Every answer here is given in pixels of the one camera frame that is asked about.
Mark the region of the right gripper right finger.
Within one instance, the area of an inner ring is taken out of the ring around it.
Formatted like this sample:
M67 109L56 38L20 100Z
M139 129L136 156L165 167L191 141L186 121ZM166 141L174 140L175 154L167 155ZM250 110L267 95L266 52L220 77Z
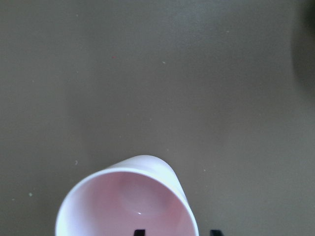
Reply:
M221 230L213 229L210 230L210 236L223 236L223 233Z

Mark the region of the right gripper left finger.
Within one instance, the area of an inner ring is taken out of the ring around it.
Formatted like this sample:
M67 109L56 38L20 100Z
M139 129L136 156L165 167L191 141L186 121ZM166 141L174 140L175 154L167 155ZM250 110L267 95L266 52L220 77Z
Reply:
M145 235L146 235L145 229L136 229L133 234L133 236L145 236Z

